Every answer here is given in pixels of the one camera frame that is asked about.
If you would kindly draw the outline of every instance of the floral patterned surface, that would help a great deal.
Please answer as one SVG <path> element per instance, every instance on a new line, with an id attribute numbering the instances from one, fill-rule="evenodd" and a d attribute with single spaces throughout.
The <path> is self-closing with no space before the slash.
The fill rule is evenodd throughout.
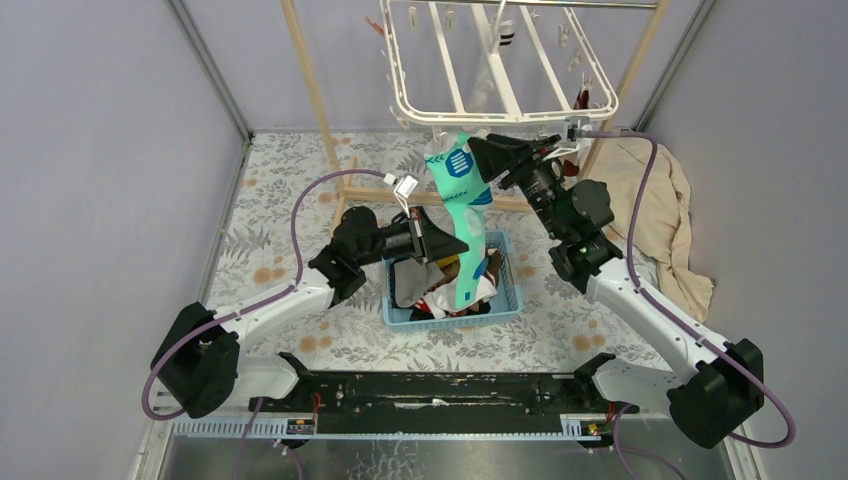
<path id="1" fill-rule="evenodd" d="M 434 187 L 422 153 L 428 149 L 426 134 L 337 134 L 334 142 L 342 168 L 355 155 L 361 168 L 411 172 L 423 178 L 427 189 Z M 302 189 L 328 172 L 320 135 L 256 135 L 210 305 L 229 305 L 294 278 L 291 210 Z M 356 178 L 354 183 L 381 185 L 376 177 Z M 318 186 L 311 196 L 297 218 L 304 259 L 317 254 L 328 241 L 338 198 L 332 181 Z M 367 206 L 383 223 L 398 212 L 392 204 Z M 443 208 L 428 207 L 427 211 L 439 226 L 452 230 Z M 609 309 L 588 302 L 559 279 L 547 254 L 552 242 L 534 214 L 489 211 L 486 223 L 488 228 L 506 230 L 515 248 L 512 267 L 525 306 L 511 322 L 395 334 L 383 323 L 379 267 L 368 266 L 368 282 L 351 299 L 323 314 L 285 324 L 255 351 L 267 356 L 289 351 L 311 369 L 568 372 L 599 352 L 667 368 L 656 351 Z M 620 238 L 613 240 L 623 246 Z M 636 257 L 637 270 L 656 285 L 653 261 L 641 253 Z"/>

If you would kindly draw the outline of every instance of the wooden stand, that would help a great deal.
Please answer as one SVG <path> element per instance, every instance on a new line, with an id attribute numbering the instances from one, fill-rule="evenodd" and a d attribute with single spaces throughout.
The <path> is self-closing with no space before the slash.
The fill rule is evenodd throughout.
<path id="1" fill-rule="evenodd" d="M 630 57 L 627 68 L 624 71 L 621 82 L 617 88 L 619 105 L 624 103 L 624 99 L 630 93 L 630 88 L 636 74 L 639 72 L 639 67 L 648 52 L 654 34 L 659 27 L 660 21 L 665 15 L 668 8 L 669 0 L 656 0 L 656 5 L 651 13 L 651 18 L 642 30 L 642 35 L 639 42 Z M 330 125 L 327 122 L 327 113 L 324 110 L 324 102 L 321 98 L 321 92 L 318 89 L 318 82 L 315 79 L 315 71 L 312 69 L 312 63 L 309 57 L 309 52 L 306 48 L 306 40 L 303 37 L 303 30 L 300 26 L 300 20 L 297 17 L 297 11 L 294 8 L 294 0 L 280 0 L 280 5 L 283 8 L 283 14 L 286 17 L 286 24 L 289 27 L 289 35 L 291 35 L 292 43 L 294 44 L 297 59 L 300 63 L 300 68 L 303 71 L 303 78 L 306 81 L 306 88 L 309 90 L 309 98 L 312 101 L 312 110 L 315 114 L 315 120 L 318 123 L 318 128 L 321 131 L 321 138 L 324 142 L 324 148 L 327 152 L 327 160 L 330 163 L 332 171 L 337 172 L 341 169 L 339 159 L 336 154 L 336 148 L 333 145 L 333 137 L 330 134 Z M 568 2 L 563 2 L 564 6 L 568 6 Z M 614 126 L 615 115 L 606 120 L 601 126 L 601 130 L 611 130 Z M 594 165 L 598 153 L 601 149 L 602 140 L 598 139 L 592 143 L 589 150 L 589 155 L 586 158 L 585 164 L 580 171 L 580 178 L 588 178 Z M 351 168 L 355 168 L 356 158 L 351 161 Z M 338 225 L 341 220 L 341 215 L 345 210 L 345 204 L 348 200 L 355 201 L 372 201 L 372 202 L 391 202 L 395 201 L 391 191 L 382 188 L 373 187 L 355 187 L 352 185 L 350 175 L 344 179 L 336 178 L 336 188 L 339 193 L 338 207 L 336 208 L 336 218 L 333 226 Z M 409 197 L 410 204 L 416 205 L 442 205 L 442 199 L 436 192 L 415 192 Z M 498 210 L 510 210 L 521 212 L 532 212 L 530 205 L 521 197 L 504 197 L 495 196 L 494 206 Z"/>

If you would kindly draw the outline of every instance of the beige cloth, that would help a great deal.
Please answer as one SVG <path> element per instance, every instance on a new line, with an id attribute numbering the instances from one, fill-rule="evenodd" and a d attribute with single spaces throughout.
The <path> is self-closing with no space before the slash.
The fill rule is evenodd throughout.
<path id="1" fill-rule="evenodd" d="M 589 178 L 606 182 L 612 197 L 615 233 L 626 238 L 633 203 L 650 142 L 640 138 L 605 140 Z M 635 245 L 655 259 L 660 291 L 698 321 L 705 321 L 713 295 L 708 277 L 689 270 L 692 228 L 689 224 L 689 181 L 677 159 L 660 145 L 657 160 L 636 222 Z"/>

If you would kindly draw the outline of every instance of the blue plastic basket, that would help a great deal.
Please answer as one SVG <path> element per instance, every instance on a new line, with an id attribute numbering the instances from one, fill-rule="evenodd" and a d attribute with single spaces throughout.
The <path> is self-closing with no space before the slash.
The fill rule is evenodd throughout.
<path id="1" fill-rule="evenodd" d="M 389 298 L 394 291 L 394 272 L 388 262 L 384 262 L 386 270 L 386 285 L 383 292 L 383 320 L 395 333 L 422 332 L 425 330 L 444 330 L 448 328 L 475 327 L 479 325 L 492 325 L 495 323 L 506 323 L 522 309 L 524 301 L 521 298 L 521 288 L 515 283 L 512 275 L 512 243 L 509 235 L 503 230 L 490 230 L 486 232 L 486 247 L 497 248 L 504 257 L 501 265 L 500 281 L 498 282 L 498 294 L 489 299 L 492 310 L 482 315 L 467 315 L 464 317 L 447 317 L 438 320 L 410 321 L 412 314 L 410 308 L 395 308 Z"/>

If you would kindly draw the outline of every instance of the gray wall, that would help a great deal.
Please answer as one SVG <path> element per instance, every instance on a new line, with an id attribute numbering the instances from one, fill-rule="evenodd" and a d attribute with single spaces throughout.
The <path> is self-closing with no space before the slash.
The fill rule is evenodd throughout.
<path id="1" fill-rule="evenodd" d="M 632 125 L 638 118 L 700 2 L 671 2 L 631 96 L 622 106 L 618 117 L 622 125 Z M 317 128 L 279 0 L 185 0 L 185 3 L 252 128 Z M 295 4 L 331 126 L 360 130 L 398 128 L 388 111 L 393 97 L 386 82 L 389 68 L 380 54 L 385 41 L 364 21 L 368 15 L 379 22 L 379 1 L 296 0 Z M 410 101 L 420 108 L 452 109 L 428 7 L 417 4 L 421 27 L 415 36 L 404 35 L 409 30 L 407 8 L 407 4 L 399 3 L 393 7 L 393 14 Z M 557 47 L 557 27 L 565 23 L 564 16 L 557 9 L 539 10 L 543 14 L 551 11 L 555 14 L 547 13 L 540 18 L 537 29 L 561 76 L 566 96 L 573 98 L 579 89 L 580 75 L 575 72 L 571 77 L 565 76 L 571 52 Z M 458 24 L 447 40 L 463 98 L 467 100 L 482 57 L 468 8 L 458 6 L 456 12 Z M 608 9 L 577 12 L 607 76 L 616 85 L 649 14 L 641 10 Z M 507 17 L 512 15 L 517 18 L 517 8 L 508 8 Z M 516 46 L 521 43 L 520 38 L 516 40 Z M 529 38 L 523 43 L 527 47 Z M 508 67 L 515 68 L 510 68 L 509 74 L 521 105 L 537 107 L 536 111 L 550 110 L 554 97 L 541 76 L 538 61 L 525 55 L 516 55 L 513 60 Z"/>
<path id="2" fill-rule="evenodd" d="M 692 183 L 710 325 L 763 349 L 798 422 L 796 443 L 762 451 L 771 480 L 848 470 L 846 18 L 838 0 L 720 2 L 651 127 Z M 785 432 L 772 407 L 751 425 Z"/>
<path id="3" fill-rule="evenodd" d="M 126 478 L 240 139 L 162 1 L 0 4 L 0 465 Z"/>

